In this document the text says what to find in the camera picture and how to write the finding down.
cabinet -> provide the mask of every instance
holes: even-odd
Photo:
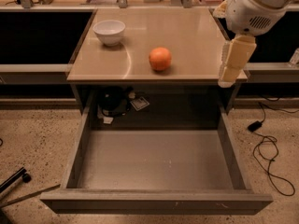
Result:
[[[253,215],[270,204],[250,187],[221,104],[224,38],[208,9],[98,9],[93,23],[106,19],[123,21],[125,38],[107,48],[92,25],[81,44],[68,71],[78,136],[60,189],[41,200],[57,213]],[[148,62],[156,46],[173,54],[162,73]],[[149,105],[103,124],[98,95],[108,86],[131,86]]]

terrazzo floor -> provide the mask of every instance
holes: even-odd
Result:
[[[276,175],[289,179],[299,189],[299,113],[288,114],[267,108],[265,113],[266,120],[258,133],[273,135],[278,140],[279,155],[272,170]],[[39,201],[39,195],[3,207],[2,211],[11,223],[16,224],[298,224],[299,190],[291,197],[279,194],[252,156],[252,151],[261,141],[261,137],[247,131],[247,127],[262,118],[263,111],[258,106],[235,107],[229,114],[239,146],[239,155],[245,163],[254,192],[270,193],[274,199],[255,216],[57,215]],[[25,167],[32,176],[31,182],[17,182],[1,193],[0,206],[7,201],[60,183],[79,121],[80,113],[76,108],[63,108],[59,105],[0,106],[0,138],[4,141],[0,146],[0,183],[20,167]],[[265,147],[264,151],[271,154],[272,149]],[[283,191],[291,191],[286,183],[280,182],[278,186]]]

black cable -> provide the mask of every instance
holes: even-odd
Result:
[[[299,112],[299,110],[289,111],[289,110],[284,110],[284,109],[279,109],[279,108],[272,108],[272,107],[270,107],[270,106],[268,106],[268,105],[265,105],[265,104],[263,104],[263,103],[259,103],[259,106],[261,107],[261,109],[262,109],[262,111],[263,111],[263,119],[262,119],[261,121],[255,121],[255,122],[253,122],[253,123],[250,124],[250,126],[248,127],[248,129],[249,129],[252,133],[254,133],[254,134],[256,134],[256,135],[258,135],[258,136],[260,136],[260,137],[262,138],[262,141],[261,141],[259,144],[257,144],[257,145],[255,146],[255,148],[253,149],[253,151],[252,151],[253,157],[254,157],[254,159],[259,163],[259,165],[262,167],[262,169],[267,173],[268,178],[269,178],[269,180],[270,180],[272,186],[276,189],[277,192],[279,192],[281,195],[284,195],[284,196],[293,196],[293,195],[295,194],[295,192],[296,192],[296,189],[295,189],[293,183],[292,183],[291,181],[289,181],[288,179],[284,178],[284,177],[281,177],[281,176],[278,176],[278,175],[274,175],[274,174],[272,174],[272,173],[270,172],[270,171],[271,171],[271,165],[272,165],[273,161],[275,161],[275,158],[276,158],[276,157],[278,156],[278,154],[279,154],[279,149],[278,149],[278,146],[277,146],[277,141],[278,141],[278,140],[277,140],[276,137],[274,137],[274,136],[271,136],[271,135],[262,135],[262,134],[260,134],[260,133],[256,133],[255,131],[256,131],[257,129],[259,129],[260,127],[262,127],[262,124],[263,124],[263,122],[265,121],[266,114],[265,114],[265,111],[264,111],[264,107],[267,107],[267,108],[272,109],[272,110],[275,110],[275,111],[283,111],[283,112],[286,112],[286,113],[292,113],[292,114],[293,114],[293,113],[297,113],[297,112]],[[272,145],[272,146],[275,148],[275,151],[276,151],[276,152],[275,152],[275,154],[273,155],[273,157],[268,158],[268,157],[266,157],[266,156],[262,153],[262,151],[261,151],[261,146],[262,146],[262,145],[267,145],[267,144],[270,144],[270,145]],[[267,162],[268,162],[266,168],[262,165],[262,163],[261,163],[260,160],[258,159],[257,155],[261,156],[262,159],[263,159],[264,161],[267,161]],[[275,182],[274,182],[274,178],[276,178],[276,179],[280,179],[280,180],[282,180],[282,181],[288,183],[288,184],[291,186],[291,188],[292,188],[292,192],[291,192],[291,193],[285,193],[285,192],[281,191],[281,190],[277,187],[277,185],[275,184]]]

drawer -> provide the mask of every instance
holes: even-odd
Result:
[[[91,91],[62,184],[41,201],[56,213],[254,215],[252,191],[217,88],[134,88],[149,106],[112,124]]]

